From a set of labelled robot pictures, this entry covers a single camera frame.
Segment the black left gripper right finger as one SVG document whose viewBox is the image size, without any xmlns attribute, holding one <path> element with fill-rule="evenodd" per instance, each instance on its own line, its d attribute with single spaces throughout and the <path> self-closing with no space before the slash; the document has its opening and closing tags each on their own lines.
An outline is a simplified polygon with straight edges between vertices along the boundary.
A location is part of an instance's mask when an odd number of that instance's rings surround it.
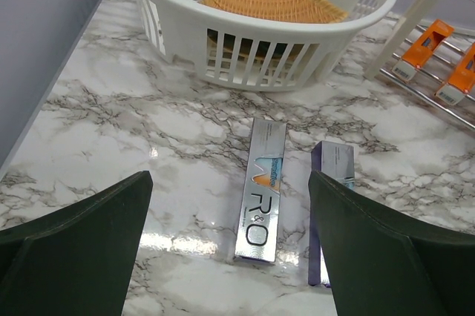
<svg viewBox="0 0 475 316">
<path fill-rule="evenodd" d="M 473 315 L 474 236 L 389 208 L 326 174 L 311 217 L 338 315 Z"/>
</svg>

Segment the orange toothpaste box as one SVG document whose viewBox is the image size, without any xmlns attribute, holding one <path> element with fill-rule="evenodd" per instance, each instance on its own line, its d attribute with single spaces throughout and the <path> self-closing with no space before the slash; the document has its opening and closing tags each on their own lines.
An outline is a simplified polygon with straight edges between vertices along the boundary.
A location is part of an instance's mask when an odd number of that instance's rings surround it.
<svg viewBox="0 0 475 316">
<path fill-rule="evenodd" d="M 449 105 L 461 102 L 474 86 L 474 45 L 459 60 L 452 74 L 435 92 L 435 97 Z"/>
<path fill-rule="evenodd" d="M 409 82 L 453 32 L 453 27 L 440 19 L 435 20 L 395 63 L 391 72 Z"/>
</svg>

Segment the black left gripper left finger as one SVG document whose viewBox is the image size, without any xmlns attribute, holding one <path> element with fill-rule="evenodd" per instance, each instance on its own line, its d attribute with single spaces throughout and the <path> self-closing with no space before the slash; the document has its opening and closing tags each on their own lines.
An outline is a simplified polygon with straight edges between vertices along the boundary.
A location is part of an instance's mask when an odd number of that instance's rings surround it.
<svg viewBox="0 0 475 316">
<path fill-rule="evenodd" d="M 137 172 L 1 231 L 2 315 L 121 315 L 153 181 Z"/>
</svg>

